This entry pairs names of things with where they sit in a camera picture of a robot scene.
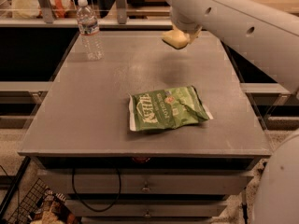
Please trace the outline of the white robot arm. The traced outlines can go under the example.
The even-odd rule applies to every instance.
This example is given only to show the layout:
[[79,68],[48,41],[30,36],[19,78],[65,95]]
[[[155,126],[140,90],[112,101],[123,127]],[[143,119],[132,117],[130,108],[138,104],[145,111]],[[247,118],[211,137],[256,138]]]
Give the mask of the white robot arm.
[[[171,21],[191,33],[207,29],[296,95],[299,91],[299,20],[250,0],[165,0]],[[251,224],[299,224],[299,130],[266,164]]]

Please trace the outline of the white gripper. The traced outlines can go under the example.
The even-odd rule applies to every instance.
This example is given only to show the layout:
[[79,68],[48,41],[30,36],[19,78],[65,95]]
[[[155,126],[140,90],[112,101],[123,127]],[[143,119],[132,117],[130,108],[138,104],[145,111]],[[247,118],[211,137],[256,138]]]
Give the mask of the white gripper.
[[183,33],[188,34],[189,44],[191,44],[202,31],[201,25],[190,20],[174,7],[170,7],[170,19],[174,26]]

